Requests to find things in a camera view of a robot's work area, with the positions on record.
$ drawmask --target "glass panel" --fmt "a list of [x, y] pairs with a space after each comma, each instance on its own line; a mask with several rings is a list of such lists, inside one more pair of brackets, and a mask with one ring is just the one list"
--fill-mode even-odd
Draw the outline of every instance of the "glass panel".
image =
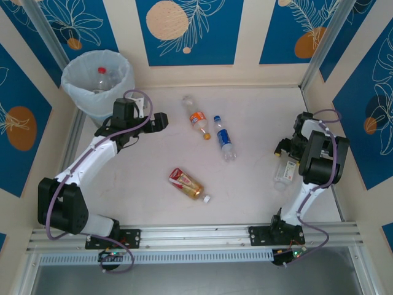
[[40, 267], [32, 294], [362, 294], [347, 248], [324, 248], [287, 269], [269, 262], [135, 265], [108, 275], [97, 266]]

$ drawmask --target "enclosure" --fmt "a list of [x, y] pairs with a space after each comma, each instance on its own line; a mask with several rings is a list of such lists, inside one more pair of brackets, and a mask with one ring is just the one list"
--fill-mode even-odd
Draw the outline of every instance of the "enclosure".
[[[392, 1], [0, 0], [0, 6], [1, 294], [393, 292]], [[128, 59], [136, 88], [169, 120], [119, 152], [83, 191], [89, 212], [141, 230], [133, 269], [117, 276], [100, 271], [99, 251], [85, 249], [86, 236], [50, 241], [37, 221], [39, 182], [70, 166], [97, 130], [63, 91], [61, 74], [79, 55], [104, 49]], [[207, 118], [222, 116], [234, 162], [222, 160], [215, 135], [203, 141], [190, 128], [185, 95]], [[332, 108], [342, 118], [329, 129], [348, 138], [350, 149], [338, 184], [305, 214], [329, 242], [293, 265], [275, 266], [277, 250], [288, 245], [252, 246], [249, 227], [269, 224], [302, 177], [277, 191], [274, 150], [292, 136], [303, 111]], [[168, 182], [176, 167], [205, 184], [208, 204]], [[303, 230], [307, 249], [324, 242], [324, 234]], [[130, 263], [124, 256], [122, 264]]]

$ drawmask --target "small white bottle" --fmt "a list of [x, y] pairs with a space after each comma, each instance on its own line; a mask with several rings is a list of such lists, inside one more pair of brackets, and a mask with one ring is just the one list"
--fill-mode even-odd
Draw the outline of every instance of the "small white bottle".
[[287, 186], [290, 186], [297, 173], [296, 160], [290, 158], [287, 154], [282, 153], [280, 156], [280, 162], [278, 165], [276, 176], [274, 177], [274, 188], [277, 191], [284, 191]]
[[114, 88], [117, 84], [119, 84], [122, 81], [122, 78], [120, 77], [120, 73], [116, 69], [110, 70], [108, 72], [108, 76], [109, 76], [109, 82], [111, 83], [111, 88]]

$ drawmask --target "ventilation grille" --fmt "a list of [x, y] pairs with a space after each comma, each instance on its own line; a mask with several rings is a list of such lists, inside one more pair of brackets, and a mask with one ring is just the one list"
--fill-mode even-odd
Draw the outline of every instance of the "ventilation grille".
[[[135, 264], [208, 263], [273, 261], [272, 250], [244, 251], [170, 251], [135, 252]], [[98, 264], [98, 254], [43, 254], [40, 266], [88, 266]], [[105, 264], [130, 264], [131, 256], [124, 255]]]

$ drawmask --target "bottle in trash bin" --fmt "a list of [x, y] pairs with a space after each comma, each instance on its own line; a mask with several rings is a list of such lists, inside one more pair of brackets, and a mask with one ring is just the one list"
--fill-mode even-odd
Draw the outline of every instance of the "bottle in trash bin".
[[208, 120], [198, 108], [195, 100], [190, 96], [185, 96], [183, 97], [183, 105], [190, 116], [192, 128], [202, 133], [204, 140], [209, 140], [211, 136], [208, 130]]
[[236, 159], [235, 147], [233, 146], [231, 139], [229, 138], [228, 131], [222, 124], [220, 116], [214, 117], [214, 131], [217, 133], [221, 152], [224, 155], [225, 161]]
[[109, 82], [111, 83], [111, 88], [115, 87], [117, 84], [119, 84], [122, 81], [122, 78], [120, 78], [119, 71], [116, 69], [113, 69], [108, 72], [109, 76]]
[[97, 89], [94, 89], [94, 93], [101, 93], [111, 89], [111, 82], [107, 75], [106, 68], [99, 67], [97, 70]]

